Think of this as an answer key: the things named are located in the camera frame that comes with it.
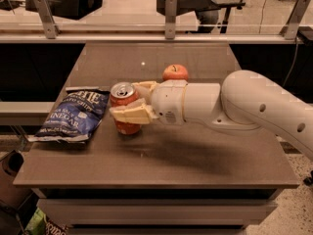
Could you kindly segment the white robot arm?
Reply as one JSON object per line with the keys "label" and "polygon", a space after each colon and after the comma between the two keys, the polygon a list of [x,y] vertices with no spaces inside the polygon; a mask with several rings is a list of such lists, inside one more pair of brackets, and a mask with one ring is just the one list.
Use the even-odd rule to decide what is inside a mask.
{"label": "white robot arm", "polygon": [[222,83],[119,82],[111,100],[112,117],[123,123],[192,122],[238,135],[265,128],[313,160],[313,107],[254,71],[234,71]]}

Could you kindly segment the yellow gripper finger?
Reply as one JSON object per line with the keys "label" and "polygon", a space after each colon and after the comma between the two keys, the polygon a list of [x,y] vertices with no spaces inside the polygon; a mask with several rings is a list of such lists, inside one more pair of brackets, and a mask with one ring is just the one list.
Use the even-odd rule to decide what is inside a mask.
{"label": "yellow gripper finger", "polygon": [[150,124],[158,119],[154,108],[144,98],[126,106],[110,107],[110,114],[117,121],[133,124]]}
{"label": "yellow gripper finger", "polygon": [[158,87],[158,83],[156,81],[141,81],[133,82],[132,85],[138,92],[139,97],[143,98],[148,104],[150,104],[152,93]]}

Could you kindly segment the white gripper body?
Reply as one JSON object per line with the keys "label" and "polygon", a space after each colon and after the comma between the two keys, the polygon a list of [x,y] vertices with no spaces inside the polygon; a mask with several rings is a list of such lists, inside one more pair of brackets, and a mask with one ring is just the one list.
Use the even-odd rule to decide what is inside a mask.
{"label": "white gripper body", "polygon": [[161,123],[180,125],[184,122],[183,96],[187,85],[184,79],[169,79],[155,88],[151,104]]}

